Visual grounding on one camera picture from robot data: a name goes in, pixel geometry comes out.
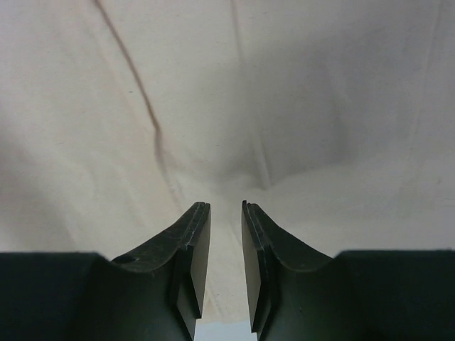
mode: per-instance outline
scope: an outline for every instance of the beige surface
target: beige surface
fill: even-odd
[[[0,4],[0,247],[111,257],[213,206],[204,320],[247,319],[240,203],[334,255],[448,248],[450,0]]]

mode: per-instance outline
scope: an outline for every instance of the white sheet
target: white sheet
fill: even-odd
[[[453,1],[102,5],[164,164],[97,7],[2,1],[2,249],[114,256],[208,201],[204,319],[234,321],[242,199],[329,255],[453,247]]]

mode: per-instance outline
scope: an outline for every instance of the black plastic part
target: black plastic part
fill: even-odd
[[[258,340],[455,340],[455,252],[345,251],[332,259],[242,205]]]
[[[0,340],[192,340],[210,205],[109,262],[95,253],[0,254]]]

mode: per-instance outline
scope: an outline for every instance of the fabric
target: fabric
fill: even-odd
[[[0,247],[113,257],[207,201],[203,319],[225,322],[248,314],[244,199],[330,256],[453,247],[454,18],[452,0],[2,1]]]

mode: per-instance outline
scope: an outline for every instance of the white cloth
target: white cloth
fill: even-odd
[[[205,320],[247,318],[240,203],[333,256],[455,244],[455,2],[0,4],[0,247],[108,257],[212,204]]]

